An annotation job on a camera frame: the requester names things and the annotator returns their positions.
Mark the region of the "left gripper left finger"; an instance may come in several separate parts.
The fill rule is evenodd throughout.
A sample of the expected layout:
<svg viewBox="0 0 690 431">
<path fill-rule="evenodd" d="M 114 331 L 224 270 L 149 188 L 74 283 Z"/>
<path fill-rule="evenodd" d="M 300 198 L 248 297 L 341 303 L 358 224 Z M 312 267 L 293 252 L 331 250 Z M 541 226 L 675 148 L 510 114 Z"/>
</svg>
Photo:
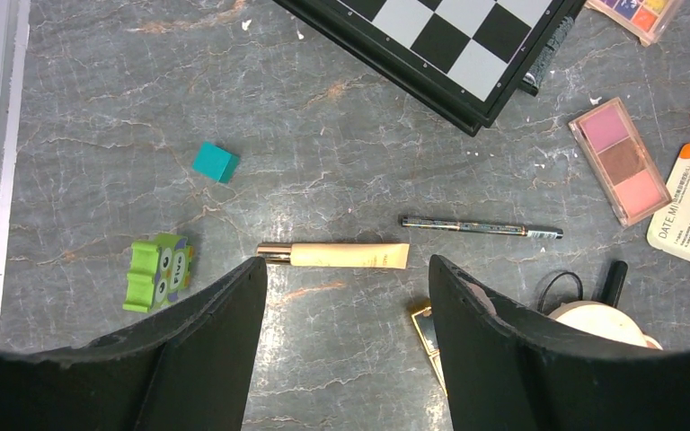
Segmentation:
<svg viewBox="0 0 690 431">
<path fill-rule="evenodd" d="M 238 430 L 267 297 L 251 258 L 78 347 L 0 350 L 0 430 Z"/>
</svg>

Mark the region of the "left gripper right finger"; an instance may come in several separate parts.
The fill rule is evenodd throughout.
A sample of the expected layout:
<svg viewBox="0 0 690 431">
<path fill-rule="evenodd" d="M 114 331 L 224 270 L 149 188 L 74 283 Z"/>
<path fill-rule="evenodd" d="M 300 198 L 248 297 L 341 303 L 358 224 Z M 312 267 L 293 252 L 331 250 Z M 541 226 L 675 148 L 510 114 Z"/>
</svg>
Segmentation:
<svg viewBox="0 0 690 431">
<path fill-rule="evenodd" d="M 429 261 L 456 430 L 690 430 L 690 350 L 600 338 Z"/>
</svg>

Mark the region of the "round pink powder compact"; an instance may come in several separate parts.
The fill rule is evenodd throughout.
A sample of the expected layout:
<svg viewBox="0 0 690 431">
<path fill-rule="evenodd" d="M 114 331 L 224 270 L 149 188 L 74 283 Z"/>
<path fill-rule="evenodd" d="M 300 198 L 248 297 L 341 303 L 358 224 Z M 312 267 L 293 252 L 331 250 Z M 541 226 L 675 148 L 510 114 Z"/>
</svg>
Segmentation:
<svg viewBox="0 0 690 431">
<path fill-rule="evenodd" d="M 656 339 L 620 310 L 595 301 L 563 303 L 548 317 L 589 334 L 639 347 L 662 350 Z"/>
</svg>

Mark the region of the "pink blush palette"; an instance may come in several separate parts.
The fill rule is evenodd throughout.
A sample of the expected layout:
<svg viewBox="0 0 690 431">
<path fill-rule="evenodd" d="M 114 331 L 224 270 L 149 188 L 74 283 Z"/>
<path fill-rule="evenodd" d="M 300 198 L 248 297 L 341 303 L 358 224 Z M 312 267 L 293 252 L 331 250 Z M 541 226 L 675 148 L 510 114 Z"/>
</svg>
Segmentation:
<svg viewBox="0 0 690 431">
<path fill-rule="evenodd" d="M 638 129 L 619 98 L 569 123 L 620 225 L 639 223 L 672 197 Z"/>
</svg>

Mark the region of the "black mascara tube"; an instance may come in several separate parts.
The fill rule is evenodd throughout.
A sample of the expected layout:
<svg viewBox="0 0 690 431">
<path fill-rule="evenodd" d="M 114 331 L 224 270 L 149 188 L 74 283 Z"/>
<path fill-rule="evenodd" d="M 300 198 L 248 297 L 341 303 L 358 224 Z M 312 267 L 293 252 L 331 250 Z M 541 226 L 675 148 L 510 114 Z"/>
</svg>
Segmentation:
<svg viewBox="0 0 690 431">
<path fill-rule="evenodd" d="M 574 23 L 575 18 L 571 16 L 567 16 L 562 20 L 551 38 L 546 42 L 534 64 L 531 65 L 520 81 L 518 86 L 520 91 L 530 94 L 531 96 L 536 96 L 539 93 L 541 84 L 549 72 L 548 68 L 574 26 Z"/>
</svg>

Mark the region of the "colourful eyeshadow palette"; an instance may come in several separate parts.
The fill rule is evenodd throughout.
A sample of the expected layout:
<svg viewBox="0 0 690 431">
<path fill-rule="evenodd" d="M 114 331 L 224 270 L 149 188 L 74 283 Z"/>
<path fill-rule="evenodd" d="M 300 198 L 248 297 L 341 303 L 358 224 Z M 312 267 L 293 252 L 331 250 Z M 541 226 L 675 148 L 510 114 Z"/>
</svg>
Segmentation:
<svg viewBox="0 0 690 431">
<path fill-rule="evenodd" d="M 659 41 L 683 3 L 684 0 L 588 0 L 585 6 L 619 23 L 648 47 Z"/>
</svg>

